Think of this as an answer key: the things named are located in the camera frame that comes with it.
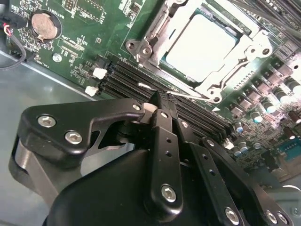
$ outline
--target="electrolytic capacitor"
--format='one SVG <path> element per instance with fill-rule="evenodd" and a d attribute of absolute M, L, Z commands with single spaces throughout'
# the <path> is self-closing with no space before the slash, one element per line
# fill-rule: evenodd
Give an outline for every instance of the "electrolytic capacitor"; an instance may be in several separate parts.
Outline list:
<path fill-rule="evenodd" d="M 272 114 L 272 113 L 274 113 L 276 111 L 276 107 L 270 101 L 264 102 L 262 104 L 262 106 L 267 111 L 267 113 Z"/>
<path fill-rule="evenodd" d="M 293 120 L 293 122 L 296 124 L 301 122 L 301 117 L 295 111 L 290 111 L 288 116 L 290 116 L 291 120 Z"/>
<path fill-rule="evenodd" d="M 240 156 L 242 155 L 242 153 L 241 153 L 239 147 L 234 147 L 234 148 L 232 149 L 232 151 L 233 151 L 233 153 L 234 153 L 234 156 L 237 157 L 237 158 L 240 157 Z"/>
<path fill-rule="evenodd" d="M 290 140 L 294 140 L 296 138 L 296 135 L 294 134 L 294 132 L 289 127 L 285 127 L 283 129 L 283 132 L 287 136 L 287 138 L 289 138 Z"/>
<path fill-rule="evenodd" d="M 251 117 L 255 123 L 261 123 L 263 120 L 263 117 L 260 115 L 259 112 L 251 113 Z"/>
<path fill-rule="evenodd" d="M 260 143 L 256 143 L 253 145 L 253 147 L 258 150 L 258 149 L 261 149 L 261 144 Z"/>
<path fill-rule="evenodd" d="M 236 122 L 234 126 L 237 133 L 242 133 L 244 131 L 241 122 Z"/>
<path fill-rule="evenodd" d="M 246 146 L 246 142 L 240 142 L 238 144 L 239 150 L 241 153 L 246 153 L 248 151 L 248 147 Z"/>
<path fill-rule="evenodd" d="M 287 84 L 287 86 L 288 86 L 288 87 L 290 88 L 290 90 L 291 90 L 292 92 L 294 92 L 295 94 L 301 94 L 301 85 L 300 85 L 298 82 L 296 82 L 295 80 L 289 82 L 289 83 Z"/>
<path fill-rule="evenodd" d="M 281 103 L 286 103 L 290 100 L 290 97 L 282 90 L 275 93 L 275 96 Z"/>

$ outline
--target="motherboard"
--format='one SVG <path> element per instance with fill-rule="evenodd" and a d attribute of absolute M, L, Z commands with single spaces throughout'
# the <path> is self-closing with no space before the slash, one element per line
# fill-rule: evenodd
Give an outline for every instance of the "motherboard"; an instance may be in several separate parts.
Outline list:
<path fill-rule="evenodd" d="M 237 2 L 301 30 L 301 3 Z M 301 41 L 283 27 L 230 0 L 10 4 L 27 21 L 13 33 L 33 60 L 89 95 L 145 102 L 165 90 L 195 134 L 223 143 L 246 171 L 301 173 Z"/>

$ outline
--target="chip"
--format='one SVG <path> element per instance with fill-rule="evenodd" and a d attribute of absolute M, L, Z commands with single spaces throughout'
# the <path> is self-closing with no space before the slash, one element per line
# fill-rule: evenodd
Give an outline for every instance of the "chip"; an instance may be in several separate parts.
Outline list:
<path fill-rule="evenodd" d="M 236 40 L 203 15 L 195 15 L 166 57 L 167 63 L 197 82 L 223 64 Z"/>

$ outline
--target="wire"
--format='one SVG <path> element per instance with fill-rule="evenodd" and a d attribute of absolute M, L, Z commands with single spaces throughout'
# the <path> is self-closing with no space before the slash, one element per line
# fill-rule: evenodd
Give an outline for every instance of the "wire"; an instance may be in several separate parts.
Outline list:
<path fill-rule="evenodd" d="M 22 45 L 22 43 L 19 41 L 19 39 L 13 35 L 11 30 L 9 29 L 8 24 L 4 24 L 3 30 L 4 30 L 4 33 L 7 36 L 9 36 L 10 39 L 18 46 L 18 48 L 21 50 L 21 54 L 22 54 L 20 59 L 18 59 L 18 61 L 16 61 L 12 65 L 9 65 L 6 67 L 0 67 L 0 70 L 8 70 L 8 69 L 12 69 L 14 67 L 19 66 L 26 59 L 26 50 L 25 50 L 24 46 Z"/>
<path fill-rule="evenodd" d="M 273 23 L 274 25 L 276 25 L 277 27 L 279 27 L 280 30 L 282 30 L 283 32 L 288 32 L 290 33 L 291 35 L 297 37 L 297 38 L 301 38 L 301 33 L 296 31 L 295 29 L 287 26 L 285 23 L 281 22 L 280 20 L 278 19 L 275 19 L 273 16 L 269 16 L 268 14 L 265 14 L 245 3 L 242 3 L 240 1 L 236 1 L 236 0 L 228 0 L 229 2 L 231 2 L 232 4 L 234 5 L 237 5 L 241 8 L 244 8 L 258 16 L 261 16 L 263 19 L 266 19 L 268 21 L 270 21 L 271 23 Z"/>
<path fill-rule="evenodd" d="M 7 35 L 7 36 L 11 36 L 11 31 L 9 29 L 9 25 L 5 25 L 4 28 L 4 33 Z"/>

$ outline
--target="screw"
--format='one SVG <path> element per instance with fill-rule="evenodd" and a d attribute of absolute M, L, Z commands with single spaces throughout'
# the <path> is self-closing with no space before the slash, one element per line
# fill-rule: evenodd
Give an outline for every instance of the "screw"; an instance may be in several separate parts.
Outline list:
<path fill-rule="evenodd" d="M 294 208 L 294 209 L 293 209 L 293 214 L 294 214 L 296 217 L 301 217 L 301 211 L 300 211 L 298 208 Z"/>
<path fill-rule="evenodd" d="M 58 53 L 54 53 L 54 54 L 52 55 L 52 60 L 53 60 L 54 62 L 56 62 L 56 63 L 59 63 L 59 62 L 61 62 L 61 61 L 63 60 L 63 58 L 62 58 L 62 56 L 59 55 Z"/>
<path fill-rule="evenodd" d="M 234 225 L 239 225 L 239 218 L 237 214 L 231 209 L 230 207 L 227 207 L 225 209 L 225 213 L 227 218 L 232 222 Z"/>
<path fill-rule="evenodd" d="M 271 211 L 266 210 L 265 214 L 267 215 L 268 219 L 273 223 L 273 224 L 277 224 L 278 221 L 276 219 L 276 217 L 271 213 Z"/>
<path fill-rule="evenodd" d="M 187 122 L 185 122 L 185 121 L 182 121 L 181 124 L 182 124 L 185 128 L 188 128 L 188 127 L 189 127 L 188 124 L 187 124 Z"/>
<path fill-rule="evenodd" d="M 138 105 L 133 105 L 133 108 L 134 108 L 135 110 L 137 110 L 137 111 L 140 111 L 140 110 L 141 110 L 141 107 L 138 106 Z"/>
<path fill-rule="evenodd" d="M 208 144 L 210 144 L 211 147 L 214 147 L 214 143 L 212 140 L 207 140 Z"/>
<path fill-rule="evenodd" d="M 135 48 L 135 44 L 132 43 L 132 42 L 129 42 L 129 43 L 127 44 L 127 48 L 128 48 L 128 49 L 134 49 L 134 48 Z"/>
<path fill-rule="evenodd" d="M 177 196 L 175 194 L 175 191 L 167 185 L 164 185 L 161 189 L 162 196 L 168 201 L 168 202 L 175 202 Z"/>
<path fill-rule="evenodd" d="M 161 115 L 162 115 L 164 118 L 168 118 L 168 115 L 167 115 L 165 112 L 161 112 Z"/>
<path fill-rule="evenodd" d="M 38 123 L 43 127 L 50 128 L 55 126 L 56 121 L 54 118 L 44 115 L 38 118 Z"/>
<path fill-rule="evenodd" d="M 82 142 L 83 138 L 78 132 L 70 131 L 66 133 L 65 139 L 73 145 L 78 145 L 80 142 Z"/>
<path fill-rule="evenodd" d="M 287 219 L 285 218 L 285 216 L 282 215 L 282 213 L 277 212 L 277 215 L 278 215 L 278 217 L 280 218 L 280 220 L 283 221 L 283 223 L 285 223 L 286 225 L 288 225 L 288 221 L 287 221 Z"/>
<path fill-rule="evenodd" d="M 149 47 L 144 47 L 142 53 L 144 55 L 149 55 L 151 53 L 151 49 Z"/>

